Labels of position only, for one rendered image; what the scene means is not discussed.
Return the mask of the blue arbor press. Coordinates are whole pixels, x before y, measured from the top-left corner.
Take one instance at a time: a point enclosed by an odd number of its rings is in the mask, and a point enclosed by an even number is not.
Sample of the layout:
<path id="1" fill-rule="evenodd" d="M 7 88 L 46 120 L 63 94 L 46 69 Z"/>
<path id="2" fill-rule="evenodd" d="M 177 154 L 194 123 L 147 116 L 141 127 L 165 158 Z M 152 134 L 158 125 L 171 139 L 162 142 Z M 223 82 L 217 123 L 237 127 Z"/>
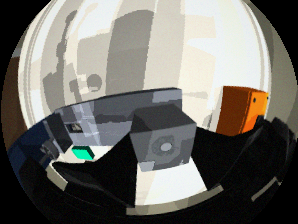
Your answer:
<path id="1" fill-rule="evenodd" d="M 64 155 L 71 145 L 114 147 L 132 129 L 134 109 L 168 104 L 177 105 L 182 111 L 182 89 L 168 87 L 113 93 L 56 108 L 55 113 L 43 117 L 17 137 L 7 151 L 9 163 L 23 188 L 19 169 L 28 156 L 47 169 L 48 164 L 59 159 L 60 153 Z M 73 123 L 81 127 L 80 131 L 72 128 Z"/>

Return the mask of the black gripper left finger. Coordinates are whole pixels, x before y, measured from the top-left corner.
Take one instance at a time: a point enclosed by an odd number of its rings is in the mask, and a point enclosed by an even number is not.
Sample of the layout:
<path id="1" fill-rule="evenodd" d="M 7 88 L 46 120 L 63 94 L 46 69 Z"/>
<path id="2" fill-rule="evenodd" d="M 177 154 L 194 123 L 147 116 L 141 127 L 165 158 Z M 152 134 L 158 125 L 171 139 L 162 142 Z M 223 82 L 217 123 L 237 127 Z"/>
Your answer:
<path id="1" fill-rule="evenodd" d="M 69 183 L 84 188 L 102 190 L 117 202 L 136 208 L 137 157 L 130 132 L 93 163 L 63 163 L 53 161 L 52 167 Z"/>

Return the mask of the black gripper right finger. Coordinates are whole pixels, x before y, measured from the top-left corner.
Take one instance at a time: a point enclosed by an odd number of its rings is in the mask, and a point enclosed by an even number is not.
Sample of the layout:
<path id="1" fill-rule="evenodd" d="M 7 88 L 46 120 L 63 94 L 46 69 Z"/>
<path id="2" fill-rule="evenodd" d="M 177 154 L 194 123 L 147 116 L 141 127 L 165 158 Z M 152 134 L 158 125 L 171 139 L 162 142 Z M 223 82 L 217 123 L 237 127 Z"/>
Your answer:
<path id="1" fill-rule="evenodd" d="M 198 127 L 194 136 L 192 157 L 197 171 L 200 172 L 205 188 L 217 188 L 227 172 L 234 167 L 242 151 L 249 148 L 253 141 L 262 133 L 263 125 L 251 128 L 239 135 L 225 136 L 221 133 Z"/>

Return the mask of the green flat block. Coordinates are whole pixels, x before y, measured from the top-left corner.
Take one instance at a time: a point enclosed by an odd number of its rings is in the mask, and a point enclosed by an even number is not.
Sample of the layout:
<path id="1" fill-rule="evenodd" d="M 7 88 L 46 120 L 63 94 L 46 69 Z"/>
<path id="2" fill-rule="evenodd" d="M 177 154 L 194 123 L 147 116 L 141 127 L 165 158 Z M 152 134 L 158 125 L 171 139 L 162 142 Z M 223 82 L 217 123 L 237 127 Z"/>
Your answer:
<path id="1" fill-rule="evenodd" d="M 76 145 L 76 147 L 72 147 L 72 151 L 74 152 L 74 156 L 77 157 L 77 159 L 88 159 L 88 160 L 93 160 L 93 151 L 92 149 L 89 148 L 89 145 L 88 147 L 78 147 L 78 145 Z"/>

